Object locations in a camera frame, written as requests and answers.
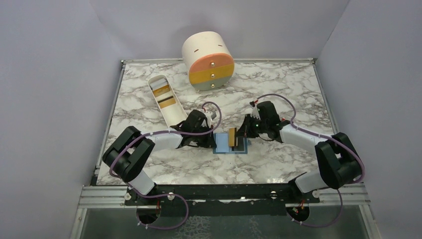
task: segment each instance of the cylindrical container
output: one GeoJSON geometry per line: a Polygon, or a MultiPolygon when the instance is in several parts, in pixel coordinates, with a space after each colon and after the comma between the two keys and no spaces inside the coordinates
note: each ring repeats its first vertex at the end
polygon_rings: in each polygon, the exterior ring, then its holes
{"type": "Polygon", "coordinates": [[[233,75],[234,60],[221,36],[204,31],[190,36],[182,46],[192,86],[206,91],[224,85],[233,75]]]}

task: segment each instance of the marble surface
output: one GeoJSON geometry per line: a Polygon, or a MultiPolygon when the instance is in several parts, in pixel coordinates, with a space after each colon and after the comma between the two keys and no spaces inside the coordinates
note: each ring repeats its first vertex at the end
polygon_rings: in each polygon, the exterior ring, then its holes
{"type": "MultiPolygon", "coordinates": [[[[147,80],[164,74],[170,81],[183,108],[189,114],[203,102],[213,101],[222,110],[222,123],[215,132],[240,127],[249,102],[265,93],[279,93],[289,98],[301,127],[332,134],[328,112],[311,63],[237,62],[227,85],[197,93],[189,84],[183,62],[127,64],[107,136],[106,149],[128,126],[142,132],[166,129],[164,118],[148,89],[147,80]]],[[[290,119],[289,105],[277,97],[271,100],[280,117],[290,119]]],[[[154,152],[144,170],[157,184],[235,184],[283,183],[307,171],[317,169],[317,160],[306,151],[276,141],[250,139],[248,154],[213,154],[212,149],[184,147],[154,152]]],[[[101,164],[98,185],[124,184],[108,174],[101,164]]]]}

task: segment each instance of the screw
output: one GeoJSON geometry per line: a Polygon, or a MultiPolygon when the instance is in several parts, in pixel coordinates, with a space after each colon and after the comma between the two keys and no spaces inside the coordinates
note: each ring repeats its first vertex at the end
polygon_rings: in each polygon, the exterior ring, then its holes
{"type": "Polygon", "coordinates": [[[272,199],[276,199],[277,198],[276,191],[272,191],[271,194],[270,194],[270,196],[271,196],[272,199]]]}
{"type": "Polygon", "coordinates": [[[129,193],[126,193],[126,194],[124,195],[124,199],[125,199],[126,201],[130,200],[131,198],[132,198],[132,196],[131,196],[129,193]]]}
{"type": "Polygon", "coordinates": [[[167,196],[167,198],[168,198],[170,201],[172,201],[172,200],[174,199],[174,196],[173,196],[173,195],[168,195],[168,196],[167,196]]]}
{"type": "Polygon", "coordinates": [[[313,196],[314,198],[319,198],[319,191],[318,191],[318,190],[313,191],[313,192],[312,192],[312,196],[313,196]]]}

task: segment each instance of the white wall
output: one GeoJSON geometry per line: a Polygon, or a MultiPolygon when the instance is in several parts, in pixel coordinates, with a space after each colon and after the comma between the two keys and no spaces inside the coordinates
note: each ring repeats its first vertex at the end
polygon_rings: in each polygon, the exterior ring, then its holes
{"type": "Polygon", "coordinates": [[[90,0],[126,59],[181,58],[192,34],[222,35],[235,58],[318,57],[348,0],[90,0]]]}
{"type": "Polygon", "coordinates": [[[0,237],[68,238],[119,61],[87,0],[0,3],[0,237]]]}
{"type": "Polygon", "coordinates": [[[317,61],[383,238],[422,237],[422,1],[350,0],[317,61]]]}

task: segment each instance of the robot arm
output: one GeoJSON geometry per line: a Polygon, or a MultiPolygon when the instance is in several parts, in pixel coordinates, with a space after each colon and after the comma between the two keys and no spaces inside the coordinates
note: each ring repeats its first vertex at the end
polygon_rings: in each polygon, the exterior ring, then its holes
{"type": "MultiPolygon", "coordinates": [[[[172,126],[169,133],[152,134],[137,141],[133,146],[133,152],[126,151],[117,160],[113,171],[123,180],[136,188],[141,194],[148,194],[155,186],[154,182],[142,170],[150,154],[163,149],[180,148],[183,146],[216,147],[212,133],[204,135],[186,135],[174,132],[202,133],[207,132],[211,120],[215,117],[212,112],[205,113],[193,110],[186,120],[172,126]]],[[[133,127],[127,127],[103,155],[103,162],[111,167],[117,156],[133,140],[141,136],[141,132],[133,127]]]]}
{"type": "MultiPolygon", "coordinates": [[[[344,184],[353,182],[354,178],[361,175],[361,168],[356,159],[343,148],[321,137],[325,134],[313,136],[297,130],[288,120],[280,120],[270,101],[257,105],[251,102],[251,105],[254,107],[252,114],[246,115],[236,136],[255,138],[259,134],[266,133],[273,140],[295,145],[316,156],[318,170],[302,174],[289,182],[297,194],[325,187],[338,189],[344,184]]],[[[337,133],[325,136],[336,139],[356,153],[346,134],[337,133]]]]}

